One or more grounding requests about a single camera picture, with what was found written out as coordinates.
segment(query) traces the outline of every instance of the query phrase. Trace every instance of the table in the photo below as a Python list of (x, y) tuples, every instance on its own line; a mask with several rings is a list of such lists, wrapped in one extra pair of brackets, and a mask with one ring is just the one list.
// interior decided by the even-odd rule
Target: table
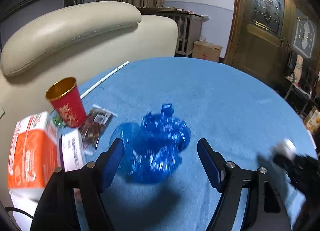
[[(81, 85), (80, 93), (111, 70)], [(298, 154), (316, 157), (316, 152), (294, 110), (257, 79), (225, 64), (184, 57), (152, 58), (129, 63), (87, 95), (83, 103), (87, 112), (97, 104), (118, 115), (102, 135), (95, 155), (86, 157), (87, 162), (95, 161), (108, 149), (119, 124), (140, 124), (148, 112), (160, 112), (163, 103), (172, 103), (174, 115), (191, 129), (189, 147), (181, 153), (182, 164), (166, 181), (130, 184), (116, 175), (101, 195), (116, 231), (206, 229), (220, 194), (211, 187), (197, 155), (200, 138), (206, 138), (213, 150), (241, 168), (266, 167), (291, 223), (295, 221), (304, 196), (287, 183), (283, 171), (271, 165), (270, 148), (288, 138)], [(246, 193), (243, 190), (233, 230), (240, 229)], [(77, 210), (82, 230), (88, 230), (83, 208), (78, 206)]]

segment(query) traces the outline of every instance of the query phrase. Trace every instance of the gold cup rim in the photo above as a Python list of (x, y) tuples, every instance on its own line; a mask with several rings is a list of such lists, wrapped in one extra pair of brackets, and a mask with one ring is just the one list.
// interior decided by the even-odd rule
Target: gold cup rim
[(45, 93), (45, 98), (49, 101), (58, 100), (76, 87), (76, 78), (68, 77), (54, 83)]

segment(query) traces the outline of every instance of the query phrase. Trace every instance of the screw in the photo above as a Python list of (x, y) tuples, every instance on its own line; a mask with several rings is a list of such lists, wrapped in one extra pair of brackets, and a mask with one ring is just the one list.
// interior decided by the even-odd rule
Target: screw
[(62, 170), (61, 167), (56, 167), (56, 168), (54, 169), (54, 172), (58, 173), (58, 172), (60, 172), (61, 170)]
[(266, 174), (267, 173), (267, 169), (265, 167), (260, 167), (259, 168), (259, 171), (263, 174)]
[(88, 163), (87, 163), (87, 167), (88, 167), (88, 168), (93, 168), (94, 166), (96, 166), (96, 163), (95, 163), (95, 162), (88, 162)]
[(227, 162), (227, 167), (233, 169), (235, 167), (235, 163), (234, 162)]

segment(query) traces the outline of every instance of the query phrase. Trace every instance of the red cup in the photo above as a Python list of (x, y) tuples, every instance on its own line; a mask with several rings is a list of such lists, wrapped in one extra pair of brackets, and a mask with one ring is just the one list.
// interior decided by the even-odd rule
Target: red cup
[(76, 79), (64, 78), (53, 84), (45, 94), (67, 126), (81, 126), (87, 115), (82, 105)]

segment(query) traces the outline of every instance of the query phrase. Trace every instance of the white stick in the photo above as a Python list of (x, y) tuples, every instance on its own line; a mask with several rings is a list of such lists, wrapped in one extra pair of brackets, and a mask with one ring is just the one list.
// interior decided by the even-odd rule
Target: white stick
[(86, 92), (84, 92), (80, 98), (83, 99), (86, 95), (88, 95), (92, 90), (94, 90), (97, 86), (99, 86), (102, 82), (104, 82), (107, 78), (109, 78), (111, 75), (116, 73), (119, 69), (123, 68), (126, 66), (129, 62), (126, 61), (124, 64), (120, 65), (118, 68), (115, 70), (111, 71), (108, 75), (104, 76), (101, 80), (99, 80), (96, 84), (94, 84), (91, 88), (89, 88)]

